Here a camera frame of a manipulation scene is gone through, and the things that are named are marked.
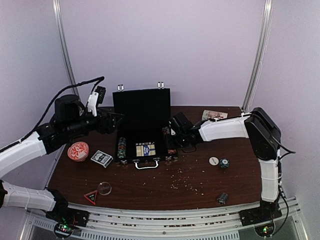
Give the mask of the red black poker chip stack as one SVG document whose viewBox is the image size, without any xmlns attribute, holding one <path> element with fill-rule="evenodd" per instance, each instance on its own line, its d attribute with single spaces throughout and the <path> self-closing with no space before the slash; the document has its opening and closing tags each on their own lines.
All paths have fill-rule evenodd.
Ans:
<svg viewBox="0 0 320 240">
<path fill-rule="evenodd" d="M 168 126 L 162 128 L 163 138 L 167 140 L 171 136 L 171 130 Z"/>
</svg>

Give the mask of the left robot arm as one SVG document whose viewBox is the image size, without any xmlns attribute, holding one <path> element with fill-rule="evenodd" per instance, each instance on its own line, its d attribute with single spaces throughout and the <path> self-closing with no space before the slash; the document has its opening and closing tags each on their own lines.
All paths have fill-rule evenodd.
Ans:
<svg viewBox="0 0 320 240">
<path fill-rule="evenodd" d="M 62 88 L 49 102 L 54 105 L 54 115 L 49 122 L 39 120 L 24 137 L 1 148 L 0 175 L 25 163 L 49 155 L 73 140 L 88 136 L 90 132 L 112 134 L 124 120 L 124 115 L 99 107 L 105 97 L 105 87 L 99 86 L 103 76 Z M 75 94 L 61 94 L 71 88 L 94 83 L 86 104 Z M 38 209 L 58 223 L 75 221 L 68 201 L 57 190 L 36 190 L 0 182 L 1 207 Z"/>
</svg>

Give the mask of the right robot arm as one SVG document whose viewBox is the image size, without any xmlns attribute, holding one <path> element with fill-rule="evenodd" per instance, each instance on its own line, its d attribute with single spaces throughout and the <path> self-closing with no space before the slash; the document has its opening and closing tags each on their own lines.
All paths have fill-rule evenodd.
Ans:
<svg viewBox="0 0 320 240">
<path fill-rule="evenodd" d="M 165 144 L 169 149 L 182 149 L 197 144 L 222 139 L 249 139 L 252 151 L 258 159 L 261 173 L 259 207 L 242 210 L 239 215 L 249 223 L 270 221 L 275 217 L 282 179 L 281 150 L 294 154 L 281 143 L 281 130 L 261 108 L 228 118 L 212 118 L 193 124 L 179 112 L 169 121 Z"/>
</svg>

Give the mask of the blue white playing card box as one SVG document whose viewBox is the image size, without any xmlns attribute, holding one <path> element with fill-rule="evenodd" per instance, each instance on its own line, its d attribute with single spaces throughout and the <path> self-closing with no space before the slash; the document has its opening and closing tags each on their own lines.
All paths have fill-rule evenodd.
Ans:
<svg viewBox="0 0 320 240">
<path fill-rule="evenodd" d="M 90 159 L 93 162 L 102 165 L 104 168 L 106 168 L 113 161 L 113 157 L 111 155 L 101 150 L 97 150 Z"/>
</svg>

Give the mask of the white dealer button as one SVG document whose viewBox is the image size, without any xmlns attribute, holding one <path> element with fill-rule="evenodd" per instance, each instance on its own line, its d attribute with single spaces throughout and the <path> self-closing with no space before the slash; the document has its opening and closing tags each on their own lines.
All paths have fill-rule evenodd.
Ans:
<svg viewBox="0 0 320 240">
<path fill-rule="evenodd" d="M 212 166 L 217 166 L 220 161 L 217 157 L 210 157 L 209 160 L 208 160 L 209 164 L 212 165 Z"/>
</svg>

